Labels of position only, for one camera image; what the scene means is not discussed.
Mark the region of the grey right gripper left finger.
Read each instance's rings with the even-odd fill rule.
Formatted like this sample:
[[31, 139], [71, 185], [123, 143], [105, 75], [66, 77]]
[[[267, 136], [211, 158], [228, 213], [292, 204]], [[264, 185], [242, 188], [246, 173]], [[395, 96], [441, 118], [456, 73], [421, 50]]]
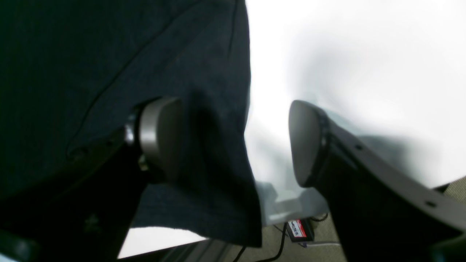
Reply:
[[126, 144], [149, 182], [175, 182], [183, 143], [183, 103], [172, 96], [137, 104], [126, 120]]

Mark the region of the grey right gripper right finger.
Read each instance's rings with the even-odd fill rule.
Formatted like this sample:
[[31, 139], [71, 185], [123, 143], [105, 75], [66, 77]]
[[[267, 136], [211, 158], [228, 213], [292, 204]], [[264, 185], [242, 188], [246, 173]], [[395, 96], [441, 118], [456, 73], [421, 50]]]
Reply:
[[293, 171], [325, 199], [349, 262], [464, 262], [465, 206], [405, 176], [335, 124], [294, 100]]

